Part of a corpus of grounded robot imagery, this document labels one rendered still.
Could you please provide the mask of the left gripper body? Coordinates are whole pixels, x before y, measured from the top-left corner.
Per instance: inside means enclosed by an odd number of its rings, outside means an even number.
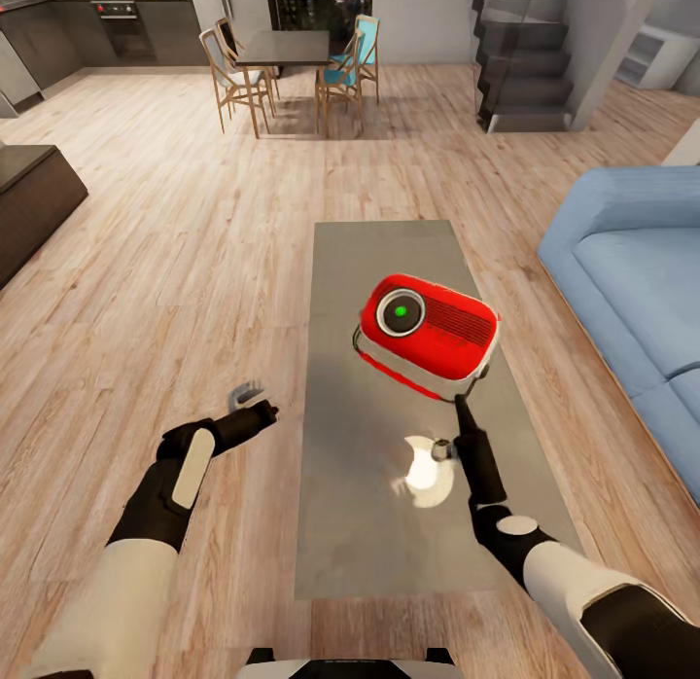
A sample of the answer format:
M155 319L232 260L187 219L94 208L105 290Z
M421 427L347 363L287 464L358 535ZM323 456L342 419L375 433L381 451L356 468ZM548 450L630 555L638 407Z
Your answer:
M238 432L237 445L241 445L244 441L249 441L252 437L266 429L269 425L275 423L275 410L269 405L267 400L260 401L250 408L238 410L226 416L236 426Z

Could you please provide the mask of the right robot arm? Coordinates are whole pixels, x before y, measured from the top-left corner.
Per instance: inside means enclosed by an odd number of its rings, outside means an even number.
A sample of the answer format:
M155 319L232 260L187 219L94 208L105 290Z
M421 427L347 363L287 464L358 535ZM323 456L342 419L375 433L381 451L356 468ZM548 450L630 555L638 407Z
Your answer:
M430 457L462 462L477 544L528 592L592 679L700 679L700 627L640 580L575 552L501 504L507 493L495 456L462 396L453 401L460 435L433 443Z

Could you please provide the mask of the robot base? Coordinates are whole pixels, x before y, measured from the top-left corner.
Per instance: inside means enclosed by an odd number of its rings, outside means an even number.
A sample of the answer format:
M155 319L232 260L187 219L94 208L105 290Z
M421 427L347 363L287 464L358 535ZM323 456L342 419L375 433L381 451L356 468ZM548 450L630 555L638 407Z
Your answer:
M255 648L233 679L467 679L447 649L427 649L427 660L276 661L272 648Z

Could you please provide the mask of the radio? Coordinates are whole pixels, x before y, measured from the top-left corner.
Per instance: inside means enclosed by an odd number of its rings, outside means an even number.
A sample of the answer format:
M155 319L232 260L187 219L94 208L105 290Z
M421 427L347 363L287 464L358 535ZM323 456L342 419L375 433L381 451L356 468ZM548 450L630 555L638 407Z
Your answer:
M402 363L448 382L471 386L489 370L487 357L498 337L498 320L485 302L403 273L384 277L361 312L360 331ZM415 384L360 352L386 375L417 392L443 401L442 396Z

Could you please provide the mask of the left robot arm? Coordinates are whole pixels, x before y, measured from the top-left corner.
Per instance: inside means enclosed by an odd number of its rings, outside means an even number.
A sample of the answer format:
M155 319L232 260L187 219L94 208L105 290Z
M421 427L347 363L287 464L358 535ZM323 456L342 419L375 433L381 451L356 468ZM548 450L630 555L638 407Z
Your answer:
M267 384L227 395L226 418L162 435L155 462L125 503L105 549L75 598L17 679L151 679L182 542L211 458L275 423Z

